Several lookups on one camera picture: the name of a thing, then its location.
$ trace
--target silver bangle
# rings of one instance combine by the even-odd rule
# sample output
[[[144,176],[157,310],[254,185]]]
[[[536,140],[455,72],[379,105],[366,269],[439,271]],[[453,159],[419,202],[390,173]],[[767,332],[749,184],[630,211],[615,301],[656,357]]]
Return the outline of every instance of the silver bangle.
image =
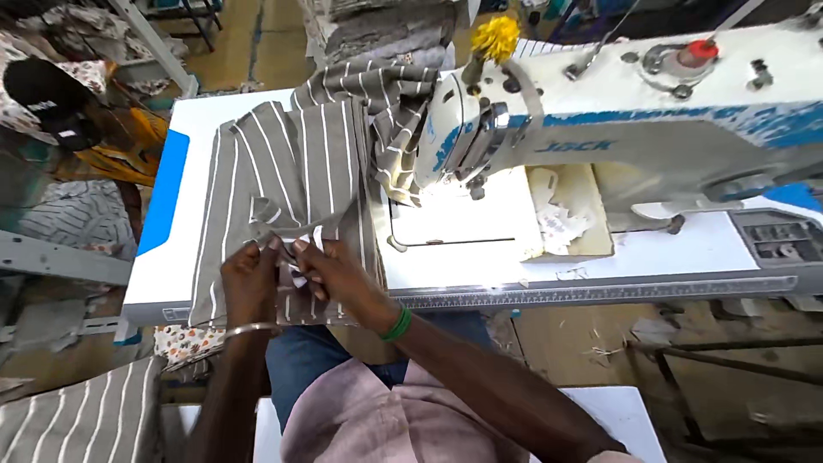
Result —
[[[272,323],[271,321],[262,321],[258,323],[248,323],[247,325],[240,325],[236,328],[232,328],[231,330],[226,330],[226,334],[224,335],[223,339],[228,339],[238,334],[259,330],[271,330],[272,334],[280,334],[281,332],[280,326],[277,323]]]

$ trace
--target industrial sewing machine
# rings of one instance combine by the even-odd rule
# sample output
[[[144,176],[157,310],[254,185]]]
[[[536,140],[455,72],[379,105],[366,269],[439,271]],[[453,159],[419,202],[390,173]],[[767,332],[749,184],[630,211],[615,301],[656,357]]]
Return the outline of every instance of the industrial sewing machine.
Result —
[[[486,182],[513,166],[592,163],[614,232],[681,212],[740,208],[740,199],[771,186],[823,174],[816,24],[515,54],[502,66],[486,62],[470,84],[463,72],[435,90],[415,181],[424,193],[464,189],[478,204],[449,214],[427,213],[425,202],[418,212],[395,208],[395,235],[404,235],[394,220],[403,214],[406,224],[428,227],[416,230],[419,242],[440,241],[469,216],[494,215],[481,205],[489,201]],[[404,239],[417,241],[411,235]]]

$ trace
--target black cap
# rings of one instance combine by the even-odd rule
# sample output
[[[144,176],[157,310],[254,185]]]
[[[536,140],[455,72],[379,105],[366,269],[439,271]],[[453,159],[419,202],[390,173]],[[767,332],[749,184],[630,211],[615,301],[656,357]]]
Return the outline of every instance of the black cap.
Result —
[[[80,151],[100,142],[100,131],[83,114],[94,95],[53,63],[33,57],[12,61],[6,66],[3,85],[61,145]]]

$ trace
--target green bangle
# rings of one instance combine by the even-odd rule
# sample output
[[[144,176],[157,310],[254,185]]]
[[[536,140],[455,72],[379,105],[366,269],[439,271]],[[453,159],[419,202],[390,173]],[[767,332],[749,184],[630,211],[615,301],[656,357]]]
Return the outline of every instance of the green bangle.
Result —
[[[406,333],[406,330],[408,330],[411,322],[412,311],[408,310],[406,307],[401,308],[400,316],[398,317],[398,321],[394,323],[394,327],[385,335],[380,336],[380,338],[387,343],[394,341]]]

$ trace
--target blue jeans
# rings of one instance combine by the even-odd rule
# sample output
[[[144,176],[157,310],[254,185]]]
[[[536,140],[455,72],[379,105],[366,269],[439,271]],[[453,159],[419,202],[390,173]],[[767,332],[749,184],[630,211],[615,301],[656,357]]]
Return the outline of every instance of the blue jeans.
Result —
[[[421,316],[443,330],[484,348],[491,349],[491,338],[480,312],[437,312]],[[351,358],[325,325],[287,326],[268,342],[266,366],[272,383],[272,403],[280,420],[280,430],[297,398],[320,375]],[[366,365],[387,387],[403,383],[408,359],[384,365]]]

